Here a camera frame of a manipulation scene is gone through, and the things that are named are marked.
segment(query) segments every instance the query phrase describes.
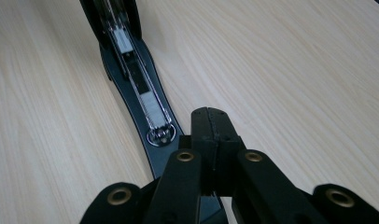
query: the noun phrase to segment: light wood desk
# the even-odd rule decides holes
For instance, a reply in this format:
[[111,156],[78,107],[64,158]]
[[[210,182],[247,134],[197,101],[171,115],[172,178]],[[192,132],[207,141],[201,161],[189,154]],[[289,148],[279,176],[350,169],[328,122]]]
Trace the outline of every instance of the light wood desk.
[[[222,109],[298,188],[335,183],[379,210],[379,5],[137,4],[185,133],[192,110]],[[78,223],[104,187],[150,179],[79,1],[0,1],[0,223]]]

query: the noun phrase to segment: wood grain surface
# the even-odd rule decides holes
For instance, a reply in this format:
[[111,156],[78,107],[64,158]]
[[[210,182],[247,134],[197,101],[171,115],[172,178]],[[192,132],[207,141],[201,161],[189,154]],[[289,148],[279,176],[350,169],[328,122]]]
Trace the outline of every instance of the wood grain surface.
[[[192,110],[219,108],[298,188],[342,185],[379,210],[379,5],[137,5],[185,133]],[[79,1],[0,1],[0,223],[78,223],[104,187],[145,186],[121,104]]]

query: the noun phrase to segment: metal grommet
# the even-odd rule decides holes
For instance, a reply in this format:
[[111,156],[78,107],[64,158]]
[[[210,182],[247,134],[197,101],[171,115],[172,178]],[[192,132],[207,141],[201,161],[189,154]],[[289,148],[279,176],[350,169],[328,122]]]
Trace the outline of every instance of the metal grommet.
[[340,205],[341,207],[348,208],[355,205],[355,201],[349,195],[337,189],[328,189],[326,191],[326,196],[330,201]]
[[249,161],[262,161],[262,156],[255,152],[247,152],[245,156]]
[[121,205],[127,203],[132,197],[132,192],[127,188],[118,188],[111,191],[107,196],[107,201],[111,205]]
[[192,161],[195,156],[192,153],[189,152],[180,152],[177,155],[177,159],[180,161]]

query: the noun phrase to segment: wooden table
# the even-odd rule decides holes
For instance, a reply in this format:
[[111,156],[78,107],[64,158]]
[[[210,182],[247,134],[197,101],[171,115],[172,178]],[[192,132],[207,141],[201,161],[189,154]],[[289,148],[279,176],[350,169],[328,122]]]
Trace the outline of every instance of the wooden table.
[[[185,133],[192,110],[222,109],[298,188],[335,183],[379,210],[379,5],[137,5]],[[0,223],[78,223],[104,187],[151,180],[105,77],[79,1],[0,1]]]

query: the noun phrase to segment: metal rivet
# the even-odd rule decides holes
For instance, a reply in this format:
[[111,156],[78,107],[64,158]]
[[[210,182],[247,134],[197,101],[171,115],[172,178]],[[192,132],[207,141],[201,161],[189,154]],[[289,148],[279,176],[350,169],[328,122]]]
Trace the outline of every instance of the metal rivet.
[[255,152],[247,152],[245,156],[249,161],[262,161],[262,156]]
[[180,161],[192,161],[193,158],[195,158],[194,155],[189,152],[181,152],[177,155],[177,159]]
[[121,205],[127,203],[132,197],[132,192],[127,188],[118,188],[111,191],[107,196],[107,201],[111,205]]
[[355,205],[355,201],[349,195],[337,189],[328,189],[326,196],[330,201],[341,207],[353,207]]

